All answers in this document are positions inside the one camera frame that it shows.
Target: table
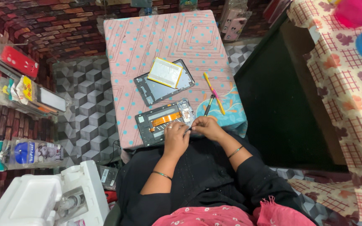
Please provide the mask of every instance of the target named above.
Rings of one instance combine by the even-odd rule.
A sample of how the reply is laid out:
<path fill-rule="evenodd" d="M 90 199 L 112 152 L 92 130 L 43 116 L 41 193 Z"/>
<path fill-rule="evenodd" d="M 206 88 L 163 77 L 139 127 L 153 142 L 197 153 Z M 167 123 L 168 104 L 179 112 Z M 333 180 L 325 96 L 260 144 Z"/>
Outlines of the table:
<path fill-rule="evenodd" d="M 335 126 L 352 181 L 318 184 L 291 180 L 290 184 L 299 192 L 315 195 L 319 203 L 341 215 L 362 221 L 362 56 L 355 45 L 362 27 L 339 24 L 334 8 L 326 0 L 295 0 L 287 13 L 296 26 L 321 34 L 305 58 Z"/>
<path fill-rule="evenodd" d="M 143 146 L 134 116 L 188 98 L 202 116 L 211 92 L 203 77 L 207 72 L 226 114 L 212 103 L 209 117 L 244 137 L 247 119 L 234 83 L 226 51 L 211 10 L 162 14 L 104 21 L 114 105 L 122 148 Z M 155 57 L 183 59 L 195 86 L 147 107 L 133 79 L 150 71 Z"/>

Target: black sleeve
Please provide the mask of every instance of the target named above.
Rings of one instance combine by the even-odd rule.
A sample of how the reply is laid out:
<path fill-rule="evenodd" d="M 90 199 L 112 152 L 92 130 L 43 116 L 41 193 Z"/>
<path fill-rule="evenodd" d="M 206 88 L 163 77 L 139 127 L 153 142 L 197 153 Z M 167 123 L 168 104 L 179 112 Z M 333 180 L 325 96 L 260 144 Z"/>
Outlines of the black sleeve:
<path fill-rule="evenodd" d="M 123 226 L 151 226 L 158 218 L 170 213 L 170 193 L 138 194 L 128 204 Z"/>
<path fill-rule="evenodd" d="M 240 192 L 254 207 L 259 207 L 262 199 L 269 200 L 268 197 L 271 195 L 274 196 L 275 203 L 297 210 L 317 225 L 301 208 L 298 195 L 292 187 L 276 172 L 269 169 L 261 159 L 250 157 L 241 163 L 237 169 L 237 180 Z"/>

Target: woman's right hand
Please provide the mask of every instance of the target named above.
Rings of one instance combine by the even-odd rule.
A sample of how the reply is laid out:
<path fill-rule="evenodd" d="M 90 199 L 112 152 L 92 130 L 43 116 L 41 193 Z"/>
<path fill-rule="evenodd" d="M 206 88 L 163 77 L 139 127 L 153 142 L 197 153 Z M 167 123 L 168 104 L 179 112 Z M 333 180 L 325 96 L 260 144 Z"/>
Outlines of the woman's right hand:
<path fill-rule="evenodd" d="M 192 130 L 206 136 L 209 140 L 219 141 L 227 133 L 211 117 L 199 116 L 192 123 Z"/>

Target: woman's left hand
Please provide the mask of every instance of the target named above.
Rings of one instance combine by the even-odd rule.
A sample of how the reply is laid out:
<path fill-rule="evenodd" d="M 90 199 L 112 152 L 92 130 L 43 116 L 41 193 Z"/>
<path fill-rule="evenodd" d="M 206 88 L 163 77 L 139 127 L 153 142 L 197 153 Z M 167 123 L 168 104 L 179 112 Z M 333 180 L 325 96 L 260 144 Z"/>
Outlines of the woman's left hand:
<path fill-rule="evenodd" d="M 182 122 L 173 122 L 166 126 L 164 129 L 163 156 L 179 159 L 183 155 L 188 148 L 189 134 L 191 133 L 191 131 L 185 133 L 187 129 L 188 126 Z"/>

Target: hand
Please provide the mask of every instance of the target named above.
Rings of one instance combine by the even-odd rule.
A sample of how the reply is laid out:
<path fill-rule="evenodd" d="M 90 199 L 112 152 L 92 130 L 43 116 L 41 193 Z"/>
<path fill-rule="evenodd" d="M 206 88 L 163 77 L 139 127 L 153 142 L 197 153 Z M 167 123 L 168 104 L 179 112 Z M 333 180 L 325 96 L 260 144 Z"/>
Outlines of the hand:
<path fill-rule="evenodd" d="M 188 148 L 189 134 L 191 131 L 182 122 L 173 122 L 164 128 L 164 154 L 171 158 L 179 159 Z"/>
<path fill-rule="evenodd" d="M 192 123 L 192 130 L 206 136 L 209 140 L 219 141 L 227 133 L 211 117 L 199 116 Z"/>

